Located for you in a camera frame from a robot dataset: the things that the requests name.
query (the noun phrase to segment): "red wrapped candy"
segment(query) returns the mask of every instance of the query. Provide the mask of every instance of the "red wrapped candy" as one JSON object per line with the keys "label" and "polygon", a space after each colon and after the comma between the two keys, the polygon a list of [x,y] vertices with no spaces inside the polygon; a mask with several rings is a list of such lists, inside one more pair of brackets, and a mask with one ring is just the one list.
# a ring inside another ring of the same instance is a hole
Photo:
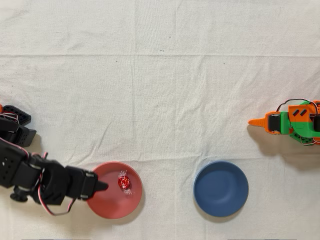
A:
{"label": "red wrapped candy", "polygon": [[130,179],[126,175],[118,177],[118,185],[122,190],[127,190],[130,187]]}

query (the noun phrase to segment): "electrical wire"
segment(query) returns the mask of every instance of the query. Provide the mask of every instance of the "electrical wire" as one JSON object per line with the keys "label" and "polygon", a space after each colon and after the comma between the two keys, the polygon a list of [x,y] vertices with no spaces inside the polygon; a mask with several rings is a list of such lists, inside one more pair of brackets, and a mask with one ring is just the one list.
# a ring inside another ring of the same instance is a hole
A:
{"label": "electrical wire", "polygon": [[282,105],[286,104],[287,102],[289,101],[294,101],[294,100],[303,100],[303,101],[307,101],[311,104],[314,105],[314,108],[315,108],[315,114],[318,115],[318,107],[317,107],[317,104],[315,104],[313,101],[310,101],[310,100],[307,100],[307,99],[304,99],[304,98],[292,98],[292,99],[288,99],[287,101],[285,101],[284,103],[281,103],[278,108],[276,109],[277,112],[279,112],[280,108]]}
{"label": "electrical wire", "polygon": [[0,116],[3,116],[3,117],[5,117],[5,118],[14,119],[18,124],[20,124],[20,123],[19,123],[19,120],[18,120],[17,118],[13,117],[13,116],[8,116],[8,115],[5,114],[5,113],[0,113]]}
{"label": "electrical wire", "polygon": [[0,137],[0,140],[3,141],[3,142],[5,142],[5,143],[7,143],[7,144],[10,144],[11,146],[14,146],[14,147],[20,149],[21,151],[23,151],[23,152],[25,153],[25,155],[27,156],[27,158],[29,158],[29,152],[28,152],[27,150],[25,150],[23,147],[20,147],[20,146],[14,144],[14,143],[12,143],[12,142],[9,142],[9,141],[7,141],[7,140],[4,140],[2,137]]}
{"label": "electrical wire", "polygon": [[302,143],[303,146],[307,146],[307,145],[314,145],[316,143],[316,141],[313,139],[313,142],[310,142],[310,143],[303,143],[302,142],[302,137],[300,137],[300,141]]}
{"label": "electrical wire", "polygon": [[14,115],[16,119],[19,118],[18,114],[12,112],[12,111],[4,111],[2,112],[3,114],[6,114],[6,115]]}
{"label": "electrical wire", "polygon": [[[43,159],[46,159],[47,156],[48,156],[48,152],[45,151],[45,152],[43,153],[42,158],[43,158]],[[76,201],[75,198],[73,198],[73,199],[71,200],[71,202],[70,202],[69,205],[68,205],[68,208],[67,208],[67,211],[66,211],[66,212],[54,213],[54,212],[52,212],[52,211],[48,208],[48,206],[44,203],[44,201],[43,201],[43,199],[42,199],[42,196],[41,196],[41,184],[40,184],[39,187],[38,187],[38,197],[39,197],[40,203],[41,203],[41,205],[43,206],[44,210],[45,210],[48,214],[50,214],[50,215],[52,215],[52,216],[61,216],[61,215],[65,215],[65,214],[69,213],[70,210],[71,210],[71,208],[72,208],[72,205],[73,205],[73,204],[75,203],[75,201]]]}
{"label": "electrical wire", "polygon": [[316,141],[314,137],[312,139],[315,143],[320,144],[320,141]]}
{"label": "electrical wire", "polygon": [[48,208],[48,206],[45,204],[45,202],[44,202],[43,199],[42,199],[42,196],[41,196],[41,186],[42,186],[41,184],[38,186],[38,197],[39,197],[39,200],[40,200],[40,203],[41,203],[42,207],[44,208],[44,210],[45,210],[48,214],[50,214],[51,216],[61,216],[61,215],[68,214],[68,213],[70,212],[73,204],[74,204],[75,201],[76,201],[75,198],[73,198],[73,199],[71,200],[71,202],[69,203],[66,212],[54,213],[54,212],[52,212],[52,211]]}

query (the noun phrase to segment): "table surface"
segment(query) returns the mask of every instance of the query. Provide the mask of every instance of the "table surface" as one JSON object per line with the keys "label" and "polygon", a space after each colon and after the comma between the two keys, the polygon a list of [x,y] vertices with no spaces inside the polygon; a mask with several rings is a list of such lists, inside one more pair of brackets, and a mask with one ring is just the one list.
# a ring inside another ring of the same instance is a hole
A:
{"label": "table surface", "polygon": [[[51,217],[0,188],[1,238],[320,239],[320,147],[248,126],[320,99],[320,1],[2,0],[0,33],[0,102],[32,115],[28,150],[86,169],[121,161],[144,188],[119,220],[80,201]],[[226,218],[193,199],[215,160],[249,182]]]}

